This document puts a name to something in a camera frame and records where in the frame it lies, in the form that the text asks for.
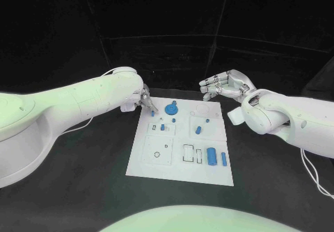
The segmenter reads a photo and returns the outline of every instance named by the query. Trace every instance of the white cable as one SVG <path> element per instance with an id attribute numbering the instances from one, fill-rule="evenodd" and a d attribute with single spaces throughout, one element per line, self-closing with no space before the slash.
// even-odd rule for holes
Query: white cable
<path id="1" fill-rule="evenodd" d="M 309 163 L 309 165 L 311 165 L 311 167 L 312 167 L 312 169 L 314 169 L 315 178 L 314 178 L 312 173 L 311 173 L 311 171 L 309 171 L 309 169 L 308 169 L 308 166 L 306 166 L 306 163 L 305 163 L 303 158 L 306 159 L 306 161 L 308 161 L 308 163 Z M 301 160 L 302 160 L 303 166 L 305 166 L 305 168 L 306 168 L 306 170 L 308 170 L 309 176 L 311 176 L 314 182 L 316 183 L 318 191 L 319 191 L 325 196 L 328 196 L 328 197 L 331 197 L 331 198 L 334 199 L 334 195 L 331 195 L 331 194 L 328 193 L 328 191 L 322 188 L 322 186 L 321 186 L 319 183 L 318 183 L 318 172 L 316 172 L 316 169 L 315 169 L 315 167 L 314 167 L 314 164 L 311 163 L 311 161 L 309 161 L 308 158 L 306 158 L 303 149 L 301 149 Z"/>
<path id="2" fill-rule="evenodd" d="M 118 69 L 118 68 L 125 68 L 125 67 L 116 67 L 116 68 L 111 69 L 111 70 L 109 70 L 106 73 L 103 73 L 100 76 L 105 76 L 111 71 L 113 71 L 113 70 Z M 66 134 L 66 133 L 69 133 L 69 132 L 72 132 L 72 131 L 76 131 L 76 130 L 82 129 L 83 127 L 88 126 L 89 122 L 88 122 L 82 127 L 64 131 L 60 135 L 63 135 L 63 134 Z"/>

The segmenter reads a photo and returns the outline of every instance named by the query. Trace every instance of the blue battery-shaped object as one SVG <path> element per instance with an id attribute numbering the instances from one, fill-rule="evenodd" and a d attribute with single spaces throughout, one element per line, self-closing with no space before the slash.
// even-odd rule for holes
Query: blue battery-shaped object
<path id="1" fill-rule="evenodd" d="M 201 127 L 197 127 L 196 134 L 200 134 Z"/>
<path id="2" fill-rule="evenodd" d="M 207 148 L 207 164 L 210 166 L 217 165 L 216 149 L 213 147 Z"/>
<path id="3" fill-rule="evenodd" d="M 223 166 L 227 166 L 226 154 L 224 154 L 224 152 L 221 152 L 221 160 L 223 160 Z"/>

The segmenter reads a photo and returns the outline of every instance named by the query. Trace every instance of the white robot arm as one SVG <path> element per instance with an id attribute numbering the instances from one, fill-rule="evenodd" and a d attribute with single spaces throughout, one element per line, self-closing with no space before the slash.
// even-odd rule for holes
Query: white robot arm
<path id="1" fill-rule="evenodd" d="M 256 133 L 273 134 L 291 145 L 334 158 L 334 102 L 256 89 L 236 70 L 214 75 L 200 86 L 204 101 L 220 94 L 242 103 L 227 113 L 233 125 L 244 122 Z"/>
<path id="2" fill-rule="evenodd" d="M 0 188 L 34 171 L 69 127 L 118 106 L 126 112 L 138 105 L 157 112 L 147 85 L 129 67 L 40 93 L 0 93 Z"/>

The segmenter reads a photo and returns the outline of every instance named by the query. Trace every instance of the black table surface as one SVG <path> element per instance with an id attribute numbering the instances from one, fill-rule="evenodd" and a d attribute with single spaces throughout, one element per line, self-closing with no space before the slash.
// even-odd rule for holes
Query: black table surface
<path id="1" fill-rule="evenodd" d="M 201 100 L 203 94 L 151 89 L 151 96 Z M 125 176 L 141 109 L 116 108 L 57 138 L 36 171 L 0 190 L 0 231 L 93 232 L 144 210 L 181 204 L 236 209 L 305 232 L 334 231 L 334 200 L 316 190 L 299 149 L 246 124 L 231 125 L 234 100 L 211 101 L 221 105 L 233 187 Z M 306 155 L 334 193 L 331 161 Z"/>

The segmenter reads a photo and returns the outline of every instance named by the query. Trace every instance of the robotic hand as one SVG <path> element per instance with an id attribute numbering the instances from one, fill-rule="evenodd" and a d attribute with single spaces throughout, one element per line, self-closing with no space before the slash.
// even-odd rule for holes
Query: robotic hand
<path id="1" fill-rule="evenodd" d="M 69 127 L 118 106 L 122 112 L 138 105 L 158 111 L 136 71 L 129 67 L 111 71 L 40 93 L 0 93 L 0 188 L 34 171 Z"/>
<path id="2" fill-rule="evenodd" d="M 236 70 L 200 82 L 207 101 L 217 94 L 233 98 L 240 107 L 227 113 L 233 125 L 246 123 L 259 134 L 273 134 L 286 143 L 334 158 L 334 103 L 302 97 L 286 97 L 256 89 Z"/>

